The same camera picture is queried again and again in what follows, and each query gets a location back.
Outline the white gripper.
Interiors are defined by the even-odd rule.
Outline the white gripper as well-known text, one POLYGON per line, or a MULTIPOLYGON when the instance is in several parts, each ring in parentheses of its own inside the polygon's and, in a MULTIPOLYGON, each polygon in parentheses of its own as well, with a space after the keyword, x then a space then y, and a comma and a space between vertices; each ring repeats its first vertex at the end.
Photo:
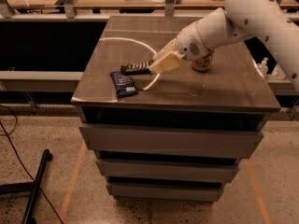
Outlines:
POLYGON ((198 21, 195 21, 182 29, 176 38, 153 56, 149 70, 153 74, 161 74, 180 67, 183 58, 196 61, 209 53, 210 50, 202 41, 198 21))

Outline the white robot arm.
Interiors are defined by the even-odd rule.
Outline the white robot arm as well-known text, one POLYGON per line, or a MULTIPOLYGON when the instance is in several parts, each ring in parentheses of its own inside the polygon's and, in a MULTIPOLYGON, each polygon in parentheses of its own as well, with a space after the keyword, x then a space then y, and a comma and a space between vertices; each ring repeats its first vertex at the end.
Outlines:
POLYGON ((153 56, 153 74, 175 69, 183 60, 196 62, 216 48, 258 38, 299 90, 299 26, 288 19, 276 0, 225 0, 203 19, 182 29, 153 56))

